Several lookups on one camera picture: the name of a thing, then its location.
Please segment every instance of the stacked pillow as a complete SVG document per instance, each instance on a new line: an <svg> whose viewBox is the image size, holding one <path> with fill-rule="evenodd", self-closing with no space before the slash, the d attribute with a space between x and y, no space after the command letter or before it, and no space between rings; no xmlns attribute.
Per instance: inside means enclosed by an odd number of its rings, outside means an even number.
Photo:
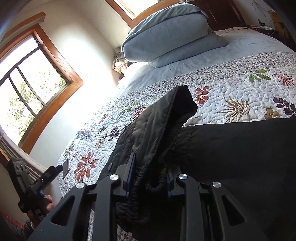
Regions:
<svg viewBox="0 0 296 241"><path fill-rule="evenodd" d="M122 45L131 62L149 62L154 67L226 46L207 23L206 14L192 4L162 9L133 28Z"/></svg>

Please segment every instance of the window pane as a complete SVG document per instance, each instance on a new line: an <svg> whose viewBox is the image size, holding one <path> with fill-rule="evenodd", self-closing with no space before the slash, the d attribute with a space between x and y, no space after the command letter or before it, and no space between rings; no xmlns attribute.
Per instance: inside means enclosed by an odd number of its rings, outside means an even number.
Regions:
<svg viewBox="0 0 296 241"><path fill-rule="evenodd" d="M6 55L0 61L0 79L23 57L25 57L29 52L38 47L37 42L30 36L22 41L18 46L10 51L8 55Z"/></svg>
<svg viewBox="0 0 296 241"><path fill-rule="evenodd" d="M9 79L7 79L0 87L0 123L15 144L19 143L34 119L34 116L18 98Z"/></svg>
<svg viewBox="0 0 296 241"><path fill-rule="evenodd" d="M29 56L19 67L44 103L47 103L66 84L66 81L59 75L41 50Z"/></svg>
<svg viewBox="0 0 296 241"><path fill-rule="evenodd" d="M158 0L118 0L122 1L136 16L158 3Z"/></svg>
<svg viewBox="0 0 296 241"><path fill-rule="evenodd" d="M42 109L43 105L37 99L37 97L33 94L30 90L26 82L23 80L22 76L20 75L18 69L15 69L11 74L10 77L12 82L15 84L17 90L22 95L22 97L27 102L28 106L34 111L35 114Z"/></svg>

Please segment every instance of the finger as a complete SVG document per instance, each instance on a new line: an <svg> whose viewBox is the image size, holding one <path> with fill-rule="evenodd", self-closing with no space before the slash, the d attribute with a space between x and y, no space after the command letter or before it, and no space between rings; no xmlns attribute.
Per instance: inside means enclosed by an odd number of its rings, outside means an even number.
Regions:
<svg viewBox="0 0 296 241"><path fill-rule="evenodd" d="M44 195L44 196L48 199L49 202L54 202L52 199L52 196L50 195Z"/></svg>
<svg viewBox="0 0 296 241"><path fill-rule="evenodd" d="M55 204L54 204L54 203L49 203L49 204L47 205L46 209L47 209L48 211L51 211L51 210L53 210L54 207L55 207Z"/></svg>
<svg viewBox="0 0 296 241"><path fill-rule="evenodd" d="M32 211L28 211L27 216L33 223L34 228L36 228L40 224L40 219Z"/></svg>

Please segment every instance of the white quilted bedspread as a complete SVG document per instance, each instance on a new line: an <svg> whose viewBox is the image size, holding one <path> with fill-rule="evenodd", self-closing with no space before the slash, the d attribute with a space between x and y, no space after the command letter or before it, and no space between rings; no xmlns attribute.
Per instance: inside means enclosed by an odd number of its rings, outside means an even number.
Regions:
<svg viewBox="0 0 296 241"><path fill-rule="evenodd" d="M113 99L76 134L58 161L69 160L65 179L58 176L63 196L77 182L96 183L120 131L178 85L198 105L184 126L296 116L296 54L261 53L160 80ZM133 238L118 229L118 240Z"/></svg>

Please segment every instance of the window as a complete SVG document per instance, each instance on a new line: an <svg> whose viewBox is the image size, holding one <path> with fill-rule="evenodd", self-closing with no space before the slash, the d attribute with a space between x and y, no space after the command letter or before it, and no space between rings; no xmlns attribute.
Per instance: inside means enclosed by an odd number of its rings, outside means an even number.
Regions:
<svg viewBox="0 0 296 241"><path fill-rule="evenodd" d="M128 24L130 28L158 10L180 2L180 0L105 0Z"/></svg>
<svg viewBox="0 0 296 241"><path fill-rule="evenodd" d="M29 153L50 119L82 85L82 80L38 24L2 50L0 124L8 137Z"/></svg>

